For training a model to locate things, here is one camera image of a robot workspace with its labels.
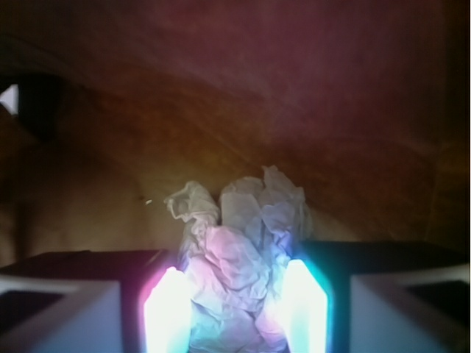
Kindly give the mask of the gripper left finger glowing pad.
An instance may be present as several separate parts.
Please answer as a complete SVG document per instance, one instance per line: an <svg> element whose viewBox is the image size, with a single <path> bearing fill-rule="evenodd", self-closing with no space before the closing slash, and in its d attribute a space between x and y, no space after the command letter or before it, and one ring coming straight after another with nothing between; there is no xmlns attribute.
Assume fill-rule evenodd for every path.
<svg viewBox="0 0 471 353"><path fill-rule="evenodd" d="M190 317L166 250L48 252L1 269L3 352L186 352Z"/></svg>

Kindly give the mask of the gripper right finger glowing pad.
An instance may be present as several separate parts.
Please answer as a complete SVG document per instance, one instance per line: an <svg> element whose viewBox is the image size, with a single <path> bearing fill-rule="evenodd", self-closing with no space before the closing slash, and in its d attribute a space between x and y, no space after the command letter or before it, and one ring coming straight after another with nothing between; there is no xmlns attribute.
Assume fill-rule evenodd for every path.
<svg viewBox="0 0 471 353"><path fill-rule="evenodd" d="M283 311L291 352L468 352L470 260L419 241L304 242Z"/></svg>

